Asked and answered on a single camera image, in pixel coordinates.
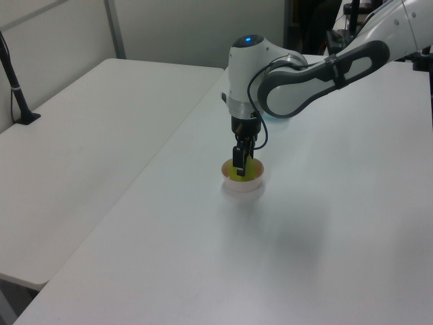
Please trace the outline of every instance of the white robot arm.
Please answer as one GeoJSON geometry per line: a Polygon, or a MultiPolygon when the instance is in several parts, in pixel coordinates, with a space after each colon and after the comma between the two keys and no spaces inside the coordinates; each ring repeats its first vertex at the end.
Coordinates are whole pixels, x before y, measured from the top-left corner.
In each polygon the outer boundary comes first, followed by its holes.
{"type": "Polygon", "coordinates": [[[430,46],[432,18],[431,0],[389,0],[368,17],[348,47],[310,66],[301,54],[259,35],[238,39],[229,54],[229,94],[223,95],[237,140],[237,174],[244,175],[246,157],[253,155],[259,111],[290,118],[317,98],[430,46]]]}

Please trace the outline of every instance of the black pole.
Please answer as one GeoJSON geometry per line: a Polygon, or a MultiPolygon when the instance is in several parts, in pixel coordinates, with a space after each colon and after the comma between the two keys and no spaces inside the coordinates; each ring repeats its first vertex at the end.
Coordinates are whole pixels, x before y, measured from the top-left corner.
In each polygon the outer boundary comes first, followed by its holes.
{"type": "Polygon", "coordinates": [[[26,99],[24,98],[24,94],[22,93],[21,86],[16,78],[16,74],[14,68],[12,67],[11,58],[9,56],[9,52],[6,48],[6,43],[4,41],[3,35],[0,31],[0,60],[5,69],[7,79],[11,85],[11,90],[13,91],[18,106],[21,110],[21,118],[19,118],[16,122],[19,124],[29,125],[31,122],[37,120],[41,117],[40,114],[36,114],[31,112],[28,109],[26,99]]]}
{"type": "Polygon", "coordinates": [[[349,33],[351,35],[355,35],[355,33],[357,32],[359,1],[360,0],[352,0],[352,10],[350,13],[349,21],[349,33]]]}

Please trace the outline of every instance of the black stand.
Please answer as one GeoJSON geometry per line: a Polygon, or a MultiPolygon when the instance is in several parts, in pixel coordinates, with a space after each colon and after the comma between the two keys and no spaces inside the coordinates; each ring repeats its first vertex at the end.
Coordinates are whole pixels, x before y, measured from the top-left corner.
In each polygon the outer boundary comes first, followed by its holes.
{"type": "Polygon", "coordinates": [[[21,86],[16,78],[16,74],[14,68],[12,67],[11,58],[9,56],[9,52],[6,48],[6,44],[4,43],[3,35],[0,32],[0,60],[5,69],[7,79],[11,85],[11,90],[13,91],[18,106],[21,110],[21,118],[19,118],[15,123],[29,125],[31,122],[37,120],[41,117],[40,114],[36,114],[31,112],[28,109],[26,100],[24,98],[24,94],[22,93],[21,86]]]}
{"type": "Polygon", "coordinates": [[[333,30],[326,32],[326,47],[330,55],[337,54],[342,51],[354,37],[357,32],[358,14],[360,0],[353,0],[349,7],[349,11],[344,11],[344,14],[350,14],[350,22],[348,30],[333,30]]]}
{"type": "Polygon", "coordinates": [[[430,53],[431,46],[426,47],[420,52],[415,52],[411,55],[414,71],[429,72],[430,75],[430,95],[432,104],[432,117],[433,117],[433,54],[430,53]]]}
{"type": "Polygon", "coordinates": [[[349,33],[352,37],[357,32],[359,2],[360,0],[352,0],[352,13],[349,20],[349,33]]]}

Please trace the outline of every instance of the wall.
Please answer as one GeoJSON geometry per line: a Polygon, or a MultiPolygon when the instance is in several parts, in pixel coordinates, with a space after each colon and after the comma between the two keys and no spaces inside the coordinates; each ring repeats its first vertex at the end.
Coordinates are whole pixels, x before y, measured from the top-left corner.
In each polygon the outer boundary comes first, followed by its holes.
{"type": "MultiPolygon", "coordinates": [[[[3,32],[31,110],[106,58],[115,58],[104,0],[68,0],[3,32]]],[[[0,133],[11,124],[10,86],[0,68],[0,133]]],[[[16,117],[19,110],[14,103],[16,117]]]]}
{"type": "Polygon", "coordinates": [[[285,0],[115,0],[128,59],[227,67],[231,44],[283,45],[285,0]]]}

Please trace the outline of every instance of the cable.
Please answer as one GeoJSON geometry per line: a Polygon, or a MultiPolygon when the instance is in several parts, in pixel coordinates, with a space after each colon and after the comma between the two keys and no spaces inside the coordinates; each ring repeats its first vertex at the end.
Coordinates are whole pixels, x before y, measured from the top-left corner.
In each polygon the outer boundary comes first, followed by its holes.
{"type": "MultiPolygon", "coordinates": [[[[10,62],[11,61],[11,54],[9,52],[9,48],[7,47],[6,40],[3,37],[3,34],[1,33],[1,30],[0,30],[0,39],[1,39],[1,42],[3,43],[3,46],[6,49],[7,57],[9,58],[9,62],[10,62]]],[[[11,119],[12,119],[12,123],[15,124],[16,122],[15,122],[15,119],[14,119],[14,111],[13,111],[13,109],[14,109],[14,92],[11,89],[11,119]]]]}
{"type": "Polygon", "coordinates": [[[374,12],[372,12],[363,22],[360,29],[355,33],[354,37],[352,38],[352,41],[357,38],[358,34],[363,30],[365,25],[370,21],[370,19],[374,16],[374,12]]]}
{"type": "Polygon", "coordinates": [[[3,37],[3,34],[1,33],[1,30],[0,30],[0,39],[1,39],[1,42],[3,43],[3,45],[4,45],[5,48],[6,48],[7,57],[9,58],[9,61],[10,61],[10,60],[11,60],[11,54],[10,54],[10,52],[9,52],[9,48],[7,47],[6,40],[5,40],[5,38],[3,37]]]}
{"type": "Polygon", "coordinates": [[[15,120],[14,120],[14,111],[12,110],[14,107],[14,92],[11,89],[11,118],[12,118],[12,123],[15,124],[15,120]]]}
{"type": "MultiPolygon", "coordinates": [[[[286,56],[280,56],[279,58],[276,58],[276,59],[274,59],[274,60],[272,60],[269,64],[267,64],[266,66],[264,66],[263,68],[261,68],[253,77],[252,77],[252,79],[250,80],[250,82],[248,83],[248,87],[247,87],[247,89],[246,89],[246,92],[247,92],[247,95],[248,95],[248,99],[250,100],[250,103],[251,103],[251,106],[252,106],[252,108],[254,109],[254,113],[255,113],[255,115],[256,115],[256,117],[258,118],[258,119],[260,119],[260,121],[261,121],[261,123],[262,123],[262,125],[263,125],[263,129],[265,130],[265,141],[263,142],[263,144],[260,146],[260,147],[256,147],[256,148],[254,148],[254,150],[260,150],[260,149],[262,149],[264,146],[266,146],[266,144],[268,143],[268,138],[269,138],[269,134],[268,134],[268,128],[267,128],[267,126],[266,126],[266,123],[265,123],[265,120],[263,120],[263,117],[262,117],[262,114],[260,114],[260,111],[258,110],[258,108],[256,107],[256,105],[254,104],[254,102],[252,101],[252,97],[251,97],[251,85],[252,85],[252,83],[254,82],[254,80],[256,80],[257,79],[257,77],[263,72],[263,71],[265,71],[266,69],[268,69],[268,68],[270,68],[272,65],[273,65],[273,63],[274,63],[274,61],[276,61],[276,60],[278,60],[278,59],[281,59],[281,58],[284,58],[284,57],[286,57],[286,56]]],[[[306,66],[297,66],[297,65],[295,65],[295,64],[293,64],[293,63],[291,63],[291,62],[287,62],[286,64],[284,64],[283,66],[279,66],[279,68],[282,68],[282,67],[284,67],[284,66],[288,66],[288,67],[290,67],[290,68],[293,68],[293,69],[295,69],[295,70],[302,70],[302,69],[305,69],[305,68],[309,68],[309,67],[311,67],[311,66],[314,66],[316,63],[314,63],[314,64],[307,64],[306,66]]]]}

